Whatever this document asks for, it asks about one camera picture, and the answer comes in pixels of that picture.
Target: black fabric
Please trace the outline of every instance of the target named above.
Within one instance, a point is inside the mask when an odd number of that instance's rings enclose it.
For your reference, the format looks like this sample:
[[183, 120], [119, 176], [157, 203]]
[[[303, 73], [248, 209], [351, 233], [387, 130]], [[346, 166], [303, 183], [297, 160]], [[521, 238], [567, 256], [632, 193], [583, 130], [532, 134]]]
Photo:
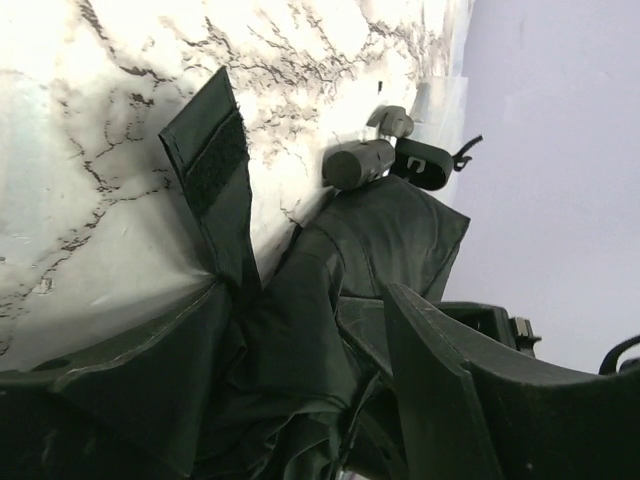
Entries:
[[210, 248], [212, 273], [248, 302], [260, 291], [249, 228], [249, 154], [227, 71], [218, 70], [160, 133]]
[[390, 381], [393, 372], [382, 300], [341, 297], [336, 321], [344, 341], [368, 357]]
[[0, 372], [0, 478], [187, 478], [231, 308], [214, 283], [96, 345]]
[[336, 196], [231, 322], [194, 478], [333, 478], [379, 373], [343, 340], [340, 297], [379, 299], [391, 282], [440, 291], [467, 225], [397, 177]]

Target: black wire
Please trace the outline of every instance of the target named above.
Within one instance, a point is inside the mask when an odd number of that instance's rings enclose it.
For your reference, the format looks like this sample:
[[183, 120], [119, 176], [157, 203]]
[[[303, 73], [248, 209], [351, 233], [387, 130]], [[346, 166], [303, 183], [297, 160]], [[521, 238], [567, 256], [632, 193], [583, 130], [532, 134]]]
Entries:
[[629, 350], [631, 347], [635, 347], [640, 344], [640, 335], [636, 335], [635, 337], [631, 337], [628, 340], [616, 345], [609, 353], [607, 353], [602, 360], [602, 364], [600, 365], [600, 370], [598, 373], [600, 375], [611, 375], [612, 373], [616, 373], [618, 368], [618, 360], [620, 360], [620, 355]]
[[465, 156], [464, 154], [471, 150], [471, 148], [480, 143], [482, 140], [484, 140], [484, 137], [482, 135], [478, 135], [477, 137], [465, 143], [460, 151], [453, 155], [453, 169], [456, 172], [462, 171], [462, 169], [467, 166], [467, 163], [473, 160], [472, 157]]

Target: gray cylindrical sensor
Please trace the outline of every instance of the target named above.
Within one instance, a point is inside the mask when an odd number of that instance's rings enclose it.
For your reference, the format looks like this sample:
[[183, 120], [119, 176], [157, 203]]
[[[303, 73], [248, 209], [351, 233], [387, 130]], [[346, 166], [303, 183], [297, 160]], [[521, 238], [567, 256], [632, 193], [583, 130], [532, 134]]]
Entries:
[[391, 168], [395, 149], [386, 140], [371, 140], [339, 150], [323, 165], [327, 182], [339, 190], [353, 190], [377, 180]]

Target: white marble surface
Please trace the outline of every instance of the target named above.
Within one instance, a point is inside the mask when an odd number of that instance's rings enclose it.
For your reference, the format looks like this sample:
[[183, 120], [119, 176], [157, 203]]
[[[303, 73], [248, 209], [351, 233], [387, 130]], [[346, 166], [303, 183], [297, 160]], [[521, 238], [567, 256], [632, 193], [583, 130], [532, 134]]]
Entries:
[[459, 74], [468, 11], [470, 0], [0, 2], [0, 369], [120, 332], [207, 281], [157, 134], [218, 68], [248, 129], [268, 279], [327, 193], [325, 149], [375, 136], [375, 108], [409, 109], [426, 76]]

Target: gray background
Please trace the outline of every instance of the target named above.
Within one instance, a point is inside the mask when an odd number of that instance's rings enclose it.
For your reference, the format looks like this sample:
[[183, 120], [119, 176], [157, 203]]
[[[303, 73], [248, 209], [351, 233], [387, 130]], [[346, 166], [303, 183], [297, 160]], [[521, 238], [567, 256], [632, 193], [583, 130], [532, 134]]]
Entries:
[[446, 298], [531, 318], [538, 356], [580, 370], [640, 333], [639, 46], [634, 0], [477, 0], [466, 46], [485, 142]]

